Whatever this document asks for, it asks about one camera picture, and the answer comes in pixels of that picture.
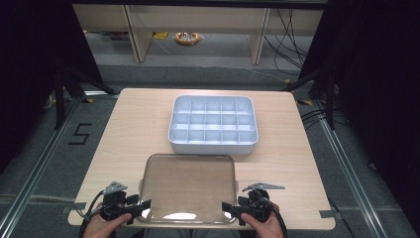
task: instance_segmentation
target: gray floor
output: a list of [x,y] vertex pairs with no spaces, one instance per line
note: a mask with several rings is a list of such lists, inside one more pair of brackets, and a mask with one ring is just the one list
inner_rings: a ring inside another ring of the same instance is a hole
[[[143,63],[134,62],[132,49],[127,41],[111,41],[99,33],[89,33],[86,38],[104,81],[117,89],[129,86],[179,86],[280,90],[285,85],[285,80],[297,79],[296,75],[277,70],[274,53],[267,43],[264,43],[260,64],[252,65],[247,37],[241,35],[203,34],[198,44],[185,47],[178,45],[173,34],[169,34],[165,41],[152,42]],[[278,45],[275,37],[269,36],[268,39],[275,46]],[[307,50],[311,38],[299,37],[296,38],[296,43],[301,49]],[[296,54],[283,51],[298,61]],[[298,67],[284,59],[278,59],[276,64],[281,70],[298,73]],[[235,80],[225,83],[226,78]],[[296,89],[296,100],[309,99],[307,92],[310,86],[308,83]],[[97,98],[92,103],[80,103],[77,106],[11,237],[77,236],[78,227],[70,226],[66,222],[65,208],[71,205],[77,195],[115,102],[116,99],[113,98]],[[315,110],[312,105],[299,104],[297,107],[301,115]],[[340,111],[335,112],[334,118],[335,132],[388,237],[417,237],[379,174],[367,167],[368,157],[346,118]],[[69,142],[80,139],[73,136],[80,123],[92,124],[83,129],[90,134],[89,139],[84,146],[70,146]],[[313,118],[304,121],[304,126],[307,128],[308,140],[327,195],[339,207],[356,237],[372,237],[321,123]],[[53,126],[54,108],[51,108],[40,119],[28,146],[1,175],[0,214],[5,214],[14,196],[25,184],[28,174],[53,134]],[[289,237],[351,237],[344,220],[337,219],[337,225],[331,231],[290,230]],[[132,228],[125,227],[118,233],[118,237],[131,237],[134,232]]]

